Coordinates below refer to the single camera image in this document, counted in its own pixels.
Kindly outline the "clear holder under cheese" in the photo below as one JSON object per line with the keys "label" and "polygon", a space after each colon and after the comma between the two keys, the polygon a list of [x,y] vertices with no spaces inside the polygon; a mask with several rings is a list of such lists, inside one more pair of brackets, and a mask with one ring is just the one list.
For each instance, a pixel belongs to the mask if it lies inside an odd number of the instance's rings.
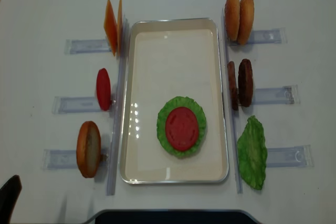
{"label": "clear holder under cheese", "polygon": [[111,52],[111,48],[106,39],[89,40],[66,40],[65,54],[88,54],[99,52]]}

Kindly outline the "left long clear acrylic rail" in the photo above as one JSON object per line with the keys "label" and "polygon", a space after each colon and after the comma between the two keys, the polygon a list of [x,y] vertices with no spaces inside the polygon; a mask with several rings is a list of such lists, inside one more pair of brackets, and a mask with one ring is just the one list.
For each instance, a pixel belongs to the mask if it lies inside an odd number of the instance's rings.
{"label": "left long clear acrylic rail", "polygon": [[119,72],[118,83],[115,95],[114,103],[114,118],[113,118],[113,132],[112,140],[110,144],[109,153],[109,166],[108,166],[108,178],[106,195],[112,196],[115,194],[115,186],[118,170],[118,155],[119,155],[119,142],[122,129],[122,115],[123,115],[123,100],[124,100],[124,83],[127,68],[127,46],[129,41],[129,23],[128,19],[124,16],[123,28],[122,28],[122,42],[121,42],[121,54],[119,57]]}

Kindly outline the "dark base at bottom edge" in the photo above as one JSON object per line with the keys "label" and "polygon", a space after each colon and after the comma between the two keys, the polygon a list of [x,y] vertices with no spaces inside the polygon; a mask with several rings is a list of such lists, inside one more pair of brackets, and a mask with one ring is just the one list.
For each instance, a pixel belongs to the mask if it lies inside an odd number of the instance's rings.
{"label": "dark base at bottom edge", "polygon": [[240,210],[108,210],[89,223],[260,223]]}

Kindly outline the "bun half front left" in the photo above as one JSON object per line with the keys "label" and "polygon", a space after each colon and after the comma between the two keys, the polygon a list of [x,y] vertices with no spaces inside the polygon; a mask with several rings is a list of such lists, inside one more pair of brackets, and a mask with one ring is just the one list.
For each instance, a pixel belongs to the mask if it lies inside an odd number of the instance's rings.
{"label": "bun half front left", "polygon": [[101,155],[101,136],[95,122],[85,121],[78,134],[76,159],[84,178],[93,178],[98,170]]}

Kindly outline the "clear holder under right buns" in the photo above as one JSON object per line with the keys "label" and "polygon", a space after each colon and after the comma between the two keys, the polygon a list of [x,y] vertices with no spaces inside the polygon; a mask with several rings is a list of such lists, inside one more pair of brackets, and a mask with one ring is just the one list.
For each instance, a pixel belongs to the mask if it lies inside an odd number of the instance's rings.
{"label": "clear holder under right buns", "polygon": [[286,44],[287,37],[285,28],[271,30],[252,30],[246,45],[257,44]]}

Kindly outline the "red tomato slice on tray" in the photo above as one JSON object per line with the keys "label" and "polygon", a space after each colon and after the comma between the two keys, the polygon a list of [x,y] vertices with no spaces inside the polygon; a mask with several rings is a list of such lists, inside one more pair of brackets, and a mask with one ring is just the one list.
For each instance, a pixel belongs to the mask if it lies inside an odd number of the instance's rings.
{"label": "red tomato slice on tray", "polygon": [[185,152],[193,147],[199,136],[198,121],[193,111],[183,106],[172,110],[165,122],[165,135],[177,151]]}

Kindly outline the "dark brown meat patty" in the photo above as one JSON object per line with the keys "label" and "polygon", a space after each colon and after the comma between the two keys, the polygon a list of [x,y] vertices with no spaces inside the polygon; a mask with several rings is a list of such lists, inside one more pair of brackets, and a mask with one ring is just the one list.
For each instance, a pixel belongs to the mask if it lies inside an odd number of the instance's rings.
{"label": "dark brown meat patty", "polygon": [[243,59],[238,70],[238,95],[242,106],[249,107],[253,98],[253,70],[251,62]]}

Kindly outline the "clear holder under left bun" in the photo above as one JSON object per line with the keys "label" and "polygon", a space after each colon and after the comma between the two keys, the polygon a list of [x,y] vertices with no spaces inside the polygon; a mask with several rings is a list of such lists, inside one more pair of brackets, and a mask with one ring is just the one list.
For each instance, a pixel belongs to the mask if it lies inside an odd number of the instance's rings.
{"label": "clear holder under left bun", "polygon": [[42,170],[78,169],[76,150],[44,149]]}

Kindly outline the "clear holder under patties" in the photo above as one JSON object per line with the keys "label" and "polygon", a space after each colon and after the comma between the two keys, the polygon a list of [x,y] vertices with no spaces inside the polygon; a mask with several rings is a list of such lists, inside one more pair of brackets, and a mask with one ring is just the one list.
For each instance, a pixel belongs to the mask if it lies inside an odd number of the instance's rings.
{"label": "clear holder under patties", "polygon": [[299,104],[298,86],[254,89],[252,105]]}

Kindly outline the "long clear acrylic rail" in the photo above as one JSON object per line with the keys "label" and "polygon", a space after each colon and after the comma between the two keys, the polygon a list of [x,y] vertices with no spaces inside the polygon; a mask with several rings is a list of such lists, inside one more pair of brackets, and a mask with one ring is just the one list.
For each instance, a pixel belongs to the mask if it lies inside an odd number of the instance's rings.
{"label": "long clear acrylic rail", "polygon": [[223,42],[223,50],[224,50],[224,60],[225,60],[225,72],[226,72],[226,82],[227,82],[227,95],[228,95],[228,106],[229,106],[229,121],[230,121],[230,132],[232,136],[232,149],[233,149],[233,161],[234,161],[234,170],[235,170],[235,181],[237,193],[243,193],[242,179],[239,174],[238,167],[238,153],[237,153],[237,140],[236,140],[236,131],[235,131],[235,121],[234,121],[234,110],[232,109],[232,101],[231,94],[229,90],[229,74],[228,74],[228,63],[229,63],[229,55],[228,55],[228,47],[227,47],[227,36],[225,29],[225,7],[222,9],[222,42]]}
{"label": "long clear acrylic rail", "polygon": [[124,16],[123,28],[122,28],[122,42],[121,42],[121,54],[119,57],[119,72],[118,83],[115,95],[114,103],[114,118],[113,118],[113,132],[112,140],[110,144],[109,153],[109,166],[108,166],[108,178],[106,195],[112,196],[115,194],[115,186],[118,170],[118,155],[119,155],[119,142],[122,129],[122,115],[123,115],[123,100],[124,100],[124,83],[127,68],[127,46],[129,41],[129,23],[128,19]]}

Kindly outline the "left orange cheese slice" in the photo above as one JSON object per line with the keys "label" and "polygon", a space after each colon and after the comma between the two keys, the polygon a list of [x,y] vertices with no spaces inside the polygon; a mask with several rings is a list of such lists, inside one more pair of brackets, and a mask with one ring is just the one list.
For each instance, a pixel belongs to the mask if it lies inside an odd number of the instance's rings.
{"label": "left orange cheese slice", "polygon": [[111,47],[112,54],[115,56],[117,53],[117,48],[118,48],[117,22],[114,16],[114,12],[113,12],[113,8],[112,8],[112,4],[110,0],[107,0],[103,27],[106,32],[106,37]]}

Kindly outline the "clear holder under lettuce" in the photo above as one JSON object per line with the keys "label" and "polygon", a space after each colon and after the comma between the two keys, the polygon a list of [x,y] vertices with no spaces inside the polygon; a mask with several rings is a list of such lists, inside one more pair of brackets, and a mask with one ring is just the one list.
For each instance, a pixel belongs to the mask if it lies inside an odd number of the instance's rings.
{"label": "clear holder under lettuce", "polygon": [[310,145],[268,148],[267,168],[314,167]]}

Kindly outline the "green lettuce leaf on tray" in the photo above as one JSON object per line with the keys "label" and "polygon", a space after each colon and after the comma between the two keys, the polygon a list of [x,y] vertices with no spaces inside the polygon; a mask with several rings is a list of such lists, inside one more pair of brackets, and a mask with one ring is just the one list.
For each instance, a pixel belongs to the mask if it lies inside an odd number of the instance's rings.
{"label": "green lettuce leaf on tray", "polygon": [[[196,144],[185,152],[180,152],[175,150],[170,143],[167,141],[165,135],[165,122],[169,113],[178,108],[178,107],[187,107],[193,111],[195,114],[198,127],[199,127],[199,136],[196,141]],[[202,146],[202,140],[206,134],[206,116],[203,111],[203,108],[193,99],[189,97],[177,96],[169,100],[164,107],[159,111],[156,123],[157,139],[159,140],[162,147],[171,155],[174,155],[178,158],[185,158],[197,153],[199,148]]]}

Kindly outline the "white rectangular metal tray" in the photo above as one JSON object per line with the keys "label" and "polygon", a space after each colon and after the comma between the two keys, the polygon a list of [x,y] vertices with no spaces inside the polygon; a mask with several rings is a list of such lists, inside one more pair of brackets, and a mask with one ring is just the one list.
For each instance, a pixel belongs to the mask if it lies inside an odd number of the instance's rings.
{"label": "white rectangular metal tray", "polygon": [[[209,18],[135,23],[126,50],[120,174],[128,184],[216,183],[229,171],[218,28]],[[174,97],[204,111],[196,149],[170,154],[157,138]]]}

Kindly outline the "left bun half top right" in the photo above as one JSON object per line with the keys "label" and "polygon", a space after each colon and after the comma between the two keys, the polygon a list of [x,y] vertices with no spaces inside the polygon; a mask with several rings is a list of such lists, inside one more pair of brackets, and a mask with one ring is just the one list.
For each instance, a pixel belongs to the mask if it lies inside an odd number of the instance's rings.
{"label": "left bun half top right", "polygon": [[226,34],[230,40],[235,41],[239,31],[240,1],[226,0],[224,13]]}

